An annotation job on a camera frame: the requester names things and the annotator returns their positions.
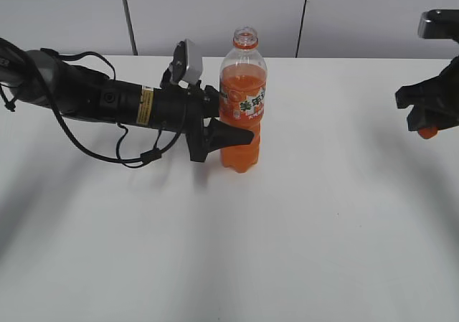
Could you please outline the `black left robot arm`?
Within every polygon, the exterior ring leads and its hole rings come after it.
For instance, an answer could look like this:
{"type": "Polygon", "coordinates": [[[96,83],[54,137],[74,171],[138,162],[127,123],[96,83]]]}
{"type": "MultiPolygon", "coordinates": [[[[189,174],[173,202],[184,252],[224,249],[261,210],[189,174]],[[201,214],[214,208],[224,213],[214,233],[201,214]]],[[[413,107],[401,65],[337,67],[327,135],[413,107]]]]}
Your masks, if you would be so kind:
{"type": "Polygon", "coordinates": [[[53,49],[24,51],[1,40],[1,95],[6,109],[14,111],[22,101],[50,109],[70,141],[97,160],[141,168],[162,157],[180,135],[186,136],[191,161],[203,162],[213,151],[252,142],[252,131],[219,121],[219,93],[210,85],[201,87],[202,56],[195,43],[180,41],[158,88],[118,80],[76,61],[97,52],[61,55],[53,49]],[[112,123],[126,131],[129,126],[174,133],[163,148],[154,145],[136,158],[107,157],[92,152],[79,142],[66,124],[67,119],[112,123]]]}

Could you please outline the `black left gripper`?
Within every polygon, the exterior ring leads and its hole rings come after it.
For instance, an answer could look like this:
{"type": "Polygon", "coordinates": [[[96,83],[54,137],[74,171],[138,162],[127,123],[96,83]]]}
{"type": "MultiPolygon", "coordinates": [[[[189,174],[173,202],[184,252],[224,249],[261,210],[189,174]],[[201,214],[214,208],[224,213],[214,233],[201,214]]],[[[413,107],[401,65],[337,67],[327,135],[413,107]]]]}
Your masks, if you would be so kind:
{"type": "Polygon", "coordinates": [[[199,83],[187,87],[166,85],[153,90],[151,127],[174,137],[159,151],[171,150],[180,135],[186,136],[189,158],[203,163],[208,153],[232,146],[252,143],[255,134],[247,129],[230,126],[217,120],[219,117],[219,91],[211,85],[201,89],[199,83]],[[212,118],[205,127],[204,118],[212,118]]]}

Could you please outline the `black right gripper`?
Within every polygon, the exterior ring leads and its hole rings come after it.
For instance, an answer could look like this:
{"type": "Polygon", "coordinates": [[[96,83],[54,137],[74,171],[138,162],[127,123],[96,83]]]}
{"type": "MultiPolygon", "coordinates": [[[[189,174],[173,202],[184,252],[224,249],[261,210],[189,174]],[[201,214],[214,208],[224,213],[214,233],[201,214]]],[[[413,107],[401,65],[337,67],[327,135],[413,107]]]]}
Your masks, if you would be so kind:
{"type": "Polygon", "coordinates": [[[411,107],[409,131],[443,131],[458,126],[458,58],[454,57],[437,76],[395,93],[397,108],[411,107]]]}

